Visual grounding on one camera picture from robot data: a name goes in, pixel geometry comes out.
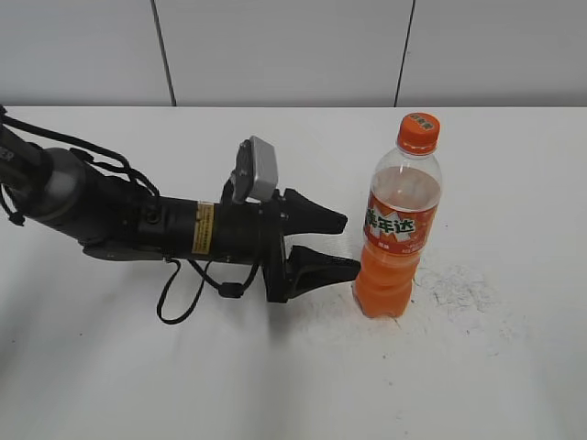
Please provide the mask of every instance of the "yellow label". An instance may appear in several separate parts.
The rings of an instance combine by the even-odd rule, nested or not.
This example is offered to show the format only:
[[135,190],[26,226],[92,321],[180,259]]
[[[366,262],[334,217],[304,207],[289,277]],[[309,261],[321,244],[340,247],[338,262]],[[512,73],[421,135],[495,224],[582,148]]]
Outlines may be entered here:
[[214,204],[198,202],[192,253],[205,255],[210,253],[212,229],[214,229]]

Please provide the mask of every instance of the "bottle label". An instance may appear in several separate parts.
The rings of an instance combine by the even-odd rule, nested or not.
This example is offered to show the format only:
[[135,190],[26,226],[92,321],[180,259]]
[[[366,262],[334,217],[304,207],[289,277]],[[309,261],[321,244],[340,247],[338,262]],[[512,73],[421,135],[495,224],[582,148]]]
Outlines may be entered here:
[[398,211],[371,192],[365,215],[365,236],[374,246],[390,254],[413,254],[426,244],[436,212],[436,206],[418,213]]

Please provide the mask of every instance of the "orange liquid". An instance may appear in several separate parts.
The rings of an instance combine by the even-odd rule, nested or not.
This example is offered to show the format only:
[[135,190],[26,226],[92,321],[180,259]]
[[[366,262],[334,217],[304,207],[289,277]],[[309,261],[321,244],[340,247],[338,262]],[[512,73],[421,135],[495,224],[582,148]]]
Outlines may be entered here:
[[[373,193],[383,203],[403,211],[424,211],[440,198],[440,185],[420,170],[392,167],[373,179]],[[367,316],[401,316],[412,295],[420,251],[395,255],[366,241],[354,294]]]
[[412,280],[419,262],[419,252],[392,255],[367,242],[354,286],[363,313],[370,318],[401,316],[410,301]]

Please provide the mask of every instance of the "black cable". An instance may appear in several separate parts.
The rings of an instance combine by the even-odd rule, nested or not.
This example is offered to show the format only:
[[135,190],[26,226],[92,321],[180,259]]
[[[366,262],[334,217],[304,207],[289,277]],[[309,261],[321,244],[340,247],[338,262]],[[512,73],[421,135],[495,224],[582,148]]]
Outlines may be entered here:
[[102,156],[106,156],[107,158],[119,161],[122,164],[122,167],[125,169],[125,172],[129,172],[131,170],[130,163],[128,162],[127,158],[125,158],[122,154],[116,153],[115,151],[111,151],[103,147],[98,147],[97,145],[88,142],[87,140],[79,139],[78,137],[73,137],[69,135],[64,135],[57,131],[51,131],[47,128],[41,128],[40,126],[33,126],[31,124],[19,121],[18,119],[15,119],[7,115],[2,116],[2,122],[7,126],[16,128],[18,130],[26,131],[32,135],[57,140],[58,142],[74,145],[81,149],[87,149],[94,153],[101,154]]
[[196,263],[192,259],[188,259],[187,262],[190,263],[190,265],[195,269],[195,271],[200,274],[200,276],[202,277],[203,280],[205,280],[208,284],[210,284],[216,290],[220,289],[220,284],[218,282],[214,281],[212,278],[210,278],[210,275],[208,275],[206,273],[205,269],[202,269],[202,266],[200,266],[198,263]]
[[2,206],[6,212],[6,215],[8,215],[8,220],[17,226],[24,226],[25,216],[23,216],[22,213],[17,209],[15,211],[10,209],[10,206],[8,206],[8,203],[6,203],[4,192],[6,192],[12,199],[12,194],[8,191],[8,189],[4,185],[0,185],[0,206]]
[[[95,167],[106,170],[106,171],[110,171],[110,172],[114,172],[114,173],[127,173],[124,170],[124,168],[117,167],[116,165],[112,165],[111,163],[94,162],[94,161],[90,161],[88,163],[90,163],[91,165],[94,165]],[[134,168],[130,169],[130,174],[133,175],[137,181],[144,184],[147,187],[147,189],[149,189],[149,191],[157,198],[157,202],[159,201],[159,198],[161,197],[161,193],[159,192],[157,187],[150,182],[150,180],[147,178],[147,176],[145,176],[139,170],[135,170]]]
[[[157,316],[159,316],[159,319],[161,319],[167,325],[176,325],[176,324],[179,324],[179,323],[182,323],[183,321],[185,321],[187,319],[187,317],[190,314],[192,314],[192,312],[194,311],[195,306],[198,304],[198,301],[200,300],[200,296],[202,295],[202,290],[204,289],[205,278],[202,277],[202,281],[200,281],[200,287],[198,287],[198,290],[194,296],[194,300],[192,301],[192,304],[190,304],[190,307],[181,316],[179,316],[177,318],[172,318],[172,319],[164,318],[163,314],[162,314],[162,310],[163,310],[163,305],[165,304],[165,299],[167,298],[167,293],[169,291],[169,288],[172,286],[172,283],[175,280],[175,277],[177,277],[177,274],[179,273],[180,269],[182,268],[182,263],[180,263],[180,261],[178,259],[168,259],[167,262],[175,264],[177,269],[175,270],[175,272],[170,276],[170,278],[165,283],[165,286],[163,287],[163,291],[161,292],[161,296],[159,297],[159,300],[157,301]],[[210,267],[211,264],[212,264],[212,261],[208,261],[205,265],[204,274],[206,276],[207,276],[206,273],[208,271],[208,268]]]
[[[207,271],[205,269],[202,269],[202,266],[200,266],[195,260],[188,259],[187,261],[195,269],[195,271],[200,274],[202,279],[205,280],[212,287],[214,287],[217,291],[219,291],[222,288],[222,284],[220,284],[219,282],[217,282],[213,278],[211,278],[210,275],[207,274]],[[257,272],[259,271],[259,266],[260,266],[260,258],[257,257],[257,258],[255,258],[255,261],[253,262],[252,266],[250,267],[249,276],[247,277],[247,279],[245,280],[245,282],[241,285],[241,287],[239,289],[241,292],[244,292],[246,289],[248,289],[250,287],[250,285],[252,284],[252,282],[255,281],[255,277],[257,276]]]

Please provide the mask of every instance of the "bottle neck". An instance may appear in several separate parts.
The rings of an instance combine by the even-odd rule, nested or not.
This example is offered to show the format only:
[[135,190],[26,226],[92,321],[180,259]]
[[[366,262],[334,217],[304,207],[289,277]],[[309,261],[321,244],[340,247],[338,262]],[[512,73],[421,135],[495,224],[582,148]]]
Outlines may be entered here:
[[434,154],[434,150],[430,151],[428,154],[410,154],[407,151],[403,150],[399,145],[397,146],[397,149],[402,154],[402,156],[410,160],[424,160],[428,159]]

